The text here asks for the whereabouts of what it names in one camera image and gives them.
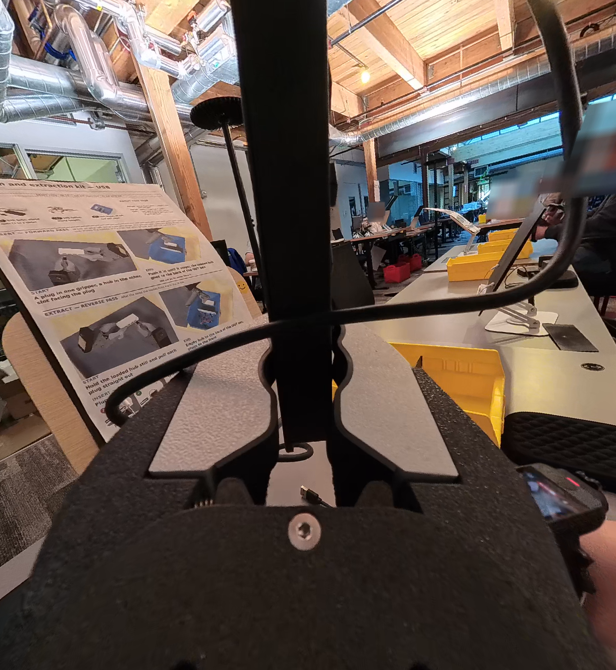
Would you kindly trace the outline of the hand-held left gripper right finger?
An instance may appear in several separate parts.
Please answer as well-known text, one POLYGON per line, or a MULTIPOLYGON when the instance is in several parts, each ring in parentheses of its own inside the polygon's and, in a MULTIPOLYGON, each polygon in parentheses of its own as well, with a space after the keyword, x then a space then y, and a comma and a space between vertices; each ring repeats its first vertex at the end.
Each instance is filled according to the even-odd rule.
POLYGON ((335 392, 339 431, 403 480, 457 482, 457 467, 408 361, 365 325, 345 326, 337 351, 346 364, 335 392))

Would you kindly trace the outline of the yellow plastic bin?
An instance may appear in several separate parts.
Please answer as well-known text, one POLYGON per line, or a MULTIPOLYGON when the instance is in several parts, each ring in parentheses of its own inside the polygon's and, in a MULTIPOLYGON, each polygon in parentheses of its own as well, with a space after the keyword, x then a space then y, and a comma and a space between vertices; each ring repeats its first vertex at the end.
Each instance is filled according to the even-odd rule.
POLYGON ((489 233, 488 241, 480 243, 471 253, 460 254, 446 262, 447 280, 450 283, 487 280, 495 266, 502 260, 519 230, 499 230, 489 233))
POLYGON ((501 446, 505 373, 496 350, 392 342, 413 367, 421 368, 495 443, 501 446))

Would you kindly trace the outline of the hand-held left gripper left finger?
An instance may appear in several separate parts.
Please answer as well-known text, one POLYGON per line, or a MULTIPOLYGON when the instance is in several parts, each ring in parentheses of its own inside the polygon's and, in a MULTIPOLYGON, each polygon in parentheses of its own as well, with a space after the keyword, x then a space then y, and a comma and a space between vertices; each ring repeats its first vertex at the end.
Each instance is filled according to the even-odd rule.
POLYGON ((262 339, 196 365, 148 473, 269 482, 279 455, 279 408, 262 339))

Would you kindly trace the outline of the grey square plate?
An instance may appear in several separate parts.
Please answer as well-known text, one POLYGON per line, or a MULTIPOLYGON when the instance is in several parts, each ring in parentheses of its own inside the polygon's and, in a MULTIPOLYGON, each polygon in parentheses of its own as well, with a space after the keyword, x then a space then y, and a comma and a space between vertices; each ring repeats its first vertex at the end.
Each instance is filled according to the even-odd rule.
POLYGON ((574 325, 543 323, 542 327, 559 350, 580 353, 599 352, 599 349, 574 325))

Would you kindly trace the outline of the black disc on pole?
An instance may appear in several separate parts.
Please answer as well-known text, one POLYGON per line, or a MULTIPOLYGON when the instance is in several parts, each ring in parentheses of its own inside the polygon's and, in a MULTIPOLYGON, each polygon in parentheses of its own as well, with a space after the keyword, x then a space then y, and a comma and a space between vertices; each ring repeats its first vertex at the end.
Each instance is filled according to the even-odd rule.
POLYGON ((242 213, 247 229, 248 237, 252 247, 253 258, 257 268, 257 277, 260 280, 262 289, 262 306, 264 312, 267 312, 265 275, 260 254, 260 247, 253 225, 252 214, 247 200, 246 191, 242 181, 239 164, 236 158, 236 150, 231 137, 231 128, 240 127, 244 124, 242 100, 237 96, 221 96, 209 98, 195 105, 190 112, 190 118, 193 125, 208 131, 220 129, 223 134, 225 146, 229 155, 229 163, 236 185, 242 213))

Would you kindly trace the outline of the instruction poster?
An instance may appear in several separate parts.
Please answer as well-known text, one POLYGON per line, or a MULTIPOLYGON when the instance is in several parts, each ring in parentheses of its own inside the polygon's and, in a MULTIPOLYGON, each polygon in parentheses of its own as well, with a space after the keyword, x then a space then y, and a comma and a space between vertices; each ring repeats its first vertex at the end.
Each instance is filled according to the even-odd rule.
POLYGON ((230 269, 159 187, 0 179, 0 277, 98 441, 146 370, 253 321, 230 269))

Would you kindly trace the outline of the silver ventilation duct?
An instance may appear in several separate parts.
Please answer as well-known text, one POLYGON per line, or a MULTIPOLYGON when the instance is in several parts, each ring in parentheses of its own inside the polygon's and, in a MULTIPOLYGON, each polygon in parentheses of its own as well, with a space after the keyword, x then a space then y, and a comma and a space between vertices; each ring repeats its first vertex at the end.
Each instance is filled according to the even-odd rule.
POLYGON ((182 124, 191 102, 216 84, 238 83, 230 3, 210 1, 190 19, 181 40, 151 27, 138 1, 36 1, 26 16, 37 53, 54 63, 13 53, 15 22, 0 1, 0 123, 105 111, 124 121, 151 122, 142 89, 121 81, 87 11, 111 19, 121 45, 137 62, 173 79, 171 95, 182 124))

